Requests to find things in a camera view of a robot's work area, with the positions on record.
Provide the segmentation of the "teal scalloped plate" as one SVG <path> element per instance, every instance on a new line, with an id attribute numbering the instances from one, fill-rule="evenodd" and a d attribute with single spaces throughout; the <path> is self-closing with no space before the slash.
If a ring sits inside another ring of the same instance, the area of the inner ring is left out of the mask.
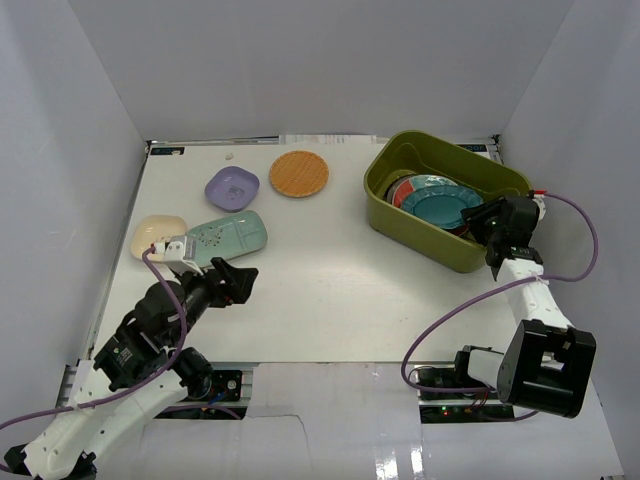
<path id="1" fill-rule="evenodd" d="M 400 203 L 400 208 L 433 226 L 454 230 L 465 224 L 463 210 L 478 207 L 483 202 L 478 193 L 467 187 L 437 185 L 409 194 Z"/>

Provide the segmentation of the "mint green divided tray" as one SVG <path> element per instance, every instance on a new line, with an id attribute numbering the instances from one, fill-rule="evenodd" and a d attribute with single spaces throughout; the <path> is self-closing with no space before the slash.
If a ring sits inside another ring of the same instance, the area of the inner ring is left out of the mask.
<path id="1" fill-rule="evenodd" d="M 195 240 L 195 262 L 200 268 L 209 267 L 214 257 L 229 261 L 256 252 L 268 241 L 263 220 L 251 210 L 197 225 L 187 235 Z"/>

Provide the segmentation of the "red and teal plate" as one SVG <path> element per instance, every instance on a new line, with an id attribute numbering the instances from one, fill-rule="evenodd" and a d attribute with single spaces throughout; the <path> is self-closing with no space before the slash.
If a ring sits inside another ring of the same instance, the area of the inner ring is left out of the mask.
<path id="1" fill-rule="evenodd" d="M 389 188 L 386 201 L 433 226 L 461 236 L 467 231 L 462 211 L 480 206 L 474 190 L 438 175 L 409 175 Z"/>

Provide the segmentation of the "purple square dish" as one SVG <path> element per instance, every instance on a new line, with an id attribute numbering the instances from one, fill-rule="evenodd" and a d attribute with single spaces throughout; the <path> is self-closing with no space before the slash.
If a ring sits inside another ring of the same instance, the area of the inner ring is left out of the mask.
<path id="1" fill-rule="evenodd" d="M 238 166 L 220 169 L 206 184 L 205 198 L 210 204 L 226 212 L 244 210 L 256 197 L 259 178 Z"/>

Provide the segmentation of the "dark striped rim plate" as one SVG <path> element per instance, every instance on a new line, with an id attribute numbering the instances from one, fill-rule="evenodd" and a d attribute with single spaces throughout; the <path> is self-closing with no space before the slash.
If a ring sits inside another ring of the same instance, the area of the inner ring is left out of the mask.
<path id="1" fill-rule="evenodd" d="M 414 188 L 411 184 L 411 179 L 414 177 L 414 174 L 404 175 L 394 180 L 391 185 L 386 190 L 384 199 L 387 203 L 395 205 L 396 204 L 396 196 L 399 196 L 400 202 L 402 202 L 403 198 L 405 198 L 408 194 L 414 191 Z"/>

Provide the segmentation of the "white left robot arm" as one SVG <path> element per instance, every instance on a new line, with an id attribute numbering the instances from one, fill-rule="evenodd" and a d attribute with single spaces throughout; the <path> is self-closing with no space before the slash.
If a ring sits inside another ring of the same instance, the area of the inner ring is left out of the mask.
<path id="1" fill-rule="evenodd" d="M 209 309 L 242 305 L 259 275 L 214 258 L 203 272 L 159 277 L 94 356 L 68 403 L 1 469 L 32 479 L 93 479 L 107 452 L 175 403 L 229 398 L 226 378 L 186 336 Z"/>

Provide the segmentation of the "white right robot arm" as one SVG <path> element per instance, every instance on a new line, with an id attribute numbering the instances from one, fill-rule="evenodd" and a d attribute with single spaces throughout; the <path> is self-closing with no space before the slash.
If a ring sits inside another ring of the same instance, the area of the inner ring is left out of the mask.
<path id="1" fill-rule="evenodd" d="M 561 311 L 542 258 L 529 244 L 542 197 L 540 191 L 502 196 L 461 212 L 472 237 L 486 248 L 486 264 L 508 298 L 517 328 L 504 352 L 463 347 L 451 384 L 466 399 L 490 387 L 504 404 L 574 418 L 583 405 L 596 340 Z"/>

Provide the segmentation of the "olive green plastic bin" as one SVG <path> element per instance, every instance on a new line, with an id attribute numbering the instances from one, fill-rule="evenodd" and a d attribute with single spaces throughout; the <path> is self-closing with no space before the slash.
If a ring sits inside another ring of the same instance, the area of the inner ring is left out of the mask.
<path id="1" fill-rule="evenodd" d="M 474 190 L 485 201 L 502 195 L 524 195 L 532 189 L 520 172 L 425 132 L 407 130 L 390 138 L 364 175 L 370 226 L 459 273 L 474 272 L 485 265 L 484 246 L 385 201 L 392 183 L 411 174 L 449 178 Z"/>

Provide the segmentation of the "cream panda square dish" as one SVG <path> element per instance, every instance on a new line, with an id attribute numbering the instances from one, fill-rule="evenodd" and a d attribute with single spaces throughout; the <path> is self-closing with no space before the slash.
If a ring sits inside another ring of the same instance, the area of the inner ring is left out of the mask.
<path id="1" fill-rule="evenodd" d="M 167 241 L 171 237 L 181 236 L 187 232 L 186 222 L 179 216 L 150 215 L 143 218 L 136 227 L 130 252 L 137 260 L 155 242 Z"/>

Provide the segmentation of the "orange woven round plate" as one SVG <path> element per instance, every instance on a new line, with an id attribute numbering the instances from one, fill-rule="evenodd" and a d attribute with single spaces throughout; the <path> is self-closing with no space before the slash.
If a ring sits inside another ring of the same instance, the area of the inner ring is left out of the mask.
<path id="1" fill-rule="evenodd" d="M 318 154 L 296 150 L 279 156 L 271 165 L 269 180 L 280 194 L 306 198 L 319 193 L 329 180 L 329 167 Z"/>

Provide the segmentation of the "white papers at back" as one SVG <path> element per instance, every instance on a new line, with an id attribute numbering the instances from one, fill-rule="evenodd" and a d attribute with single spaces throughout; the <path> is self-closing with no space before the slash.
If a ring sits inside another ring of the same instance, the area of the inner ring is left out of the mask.
<path id="1" fill-rule="evenodd" d="M 384 145 L 389 141 L 388 137 L 365 134 L 281 134 L 278 138 L 280 145 L 295 144 L 366 144 Z"/>

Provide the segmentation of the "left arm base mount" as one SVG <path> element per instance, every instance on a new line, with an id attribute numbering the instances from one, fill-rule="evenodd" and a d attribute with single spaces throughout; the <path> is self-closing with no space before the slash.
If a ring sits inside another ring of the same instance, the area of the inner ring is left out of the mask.
<path id="1" fill-rule="evenodd" d="M 242 420 L 252 396 L 253 369 L 215 366 L 214 379 L 204 396 L 186 398 L 156 416 L 166 420 Z"/>

